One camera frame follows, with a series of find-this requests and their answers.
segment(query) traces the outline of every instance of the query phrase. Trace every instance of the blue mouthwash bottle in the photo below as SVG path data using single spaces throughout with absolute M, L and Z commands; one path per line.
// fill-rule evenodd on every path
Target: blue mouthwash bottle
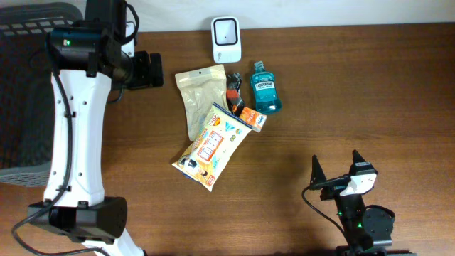
M 251 76 L 251 87 L 255 93 L 258 112 L 271 114 L 282 108 L 282 102 L 275 89 L 275 76 L 265 71 L 262 61 L 255 63 L 255 73 Z

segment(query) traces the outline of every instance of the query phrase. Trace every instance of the snack bag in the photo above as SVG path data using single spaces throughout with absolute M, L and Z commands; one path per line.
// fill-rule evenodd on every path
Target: snack bag
M 243 108 L 242 114 L 240 114 L 240 119 L 245 121 L 247 124 L 253 126 L 253 131 L 261 132 L 262 127 L 267 120 L 265 114 L 261 114 L 258 111 L 254 111 L 249 107 Z
M 179 73 L 176 74 L 176 82 L 185 104 L 188 137 L 194 141 L 214 102 L 228 109 L 225 68 L 215 65 Z
M 252 126 L 214 103 L 196 140 L 172 165 L 212 191 L 232 153 Z

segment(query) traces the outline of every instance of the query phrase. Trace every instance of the printed text on snack bag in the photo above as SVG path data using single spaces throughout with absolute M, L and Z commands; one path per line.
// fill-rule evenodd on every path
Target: printed text on snack bag
M 213 182 L 215 182 L 215 177 L 213 175 L 210 175 L 210 178 L 208 178 L 207 185 L 212 186 Z
M 262 125 L 262 123 L 265 121 L 265 117 L 263 115 L 258 116 L 256 119 L 256 124 L 257 125 Z
M 212 131 L 204 142 L 204 145 L 199 149 L 198 156 L 206 161 L 210 161 L 223 140 L 221 135 Z
M 217 126 L 220 124 L 220 121 L 221 121 L 220 118 L 216 114 L 213 114 L 213 117 L 208 122 L 208 125 Z

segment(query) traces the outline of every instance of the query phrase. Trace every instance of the brown wooden surface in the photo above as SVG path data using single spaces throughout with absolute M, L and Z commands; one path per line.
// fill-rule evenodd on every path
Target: brown wooden surface
M 127 199 L 138 246 L 150 254 L 263 255 L 344 245 L 301 191 L 313 154 L 332 178 L 348 172 L 357 149 L 380 172 L 365 203 L 397 215 L 393 248 L 455 253 L 454 24 L 242 31 L 242 60 L 226 71 L 242 74 L 252 106 L 249 76 L 263 60 L 283 109 L 248 135 L 212 193 L 170 165 L 190 144 L 174 75 L 214 65 L 211 47 L 207 31 L 140 34 L 138 50 L 161 53 L 166 84 L 107 106 L 103 182 L 106 195 Z M 10 229 L 42 194 L 0 184 L 0 254 L 26 254 Z M 333 201 L 308 198 L 336 217 Z M 80 247 L 37 228 L 21 234 L 49 252 Z

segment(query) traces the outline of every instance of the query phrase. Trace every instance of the orange packet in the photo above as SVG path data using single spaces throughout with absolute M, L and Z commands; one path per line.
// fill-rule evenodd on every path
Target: orange packet
M 253 131 L 261 132 L 267 116 L 259 113 L 258 111 L 252 110 L 249 107 L 244 107 L 242 114 L 240 114 L 240 119 L 253 126 Z

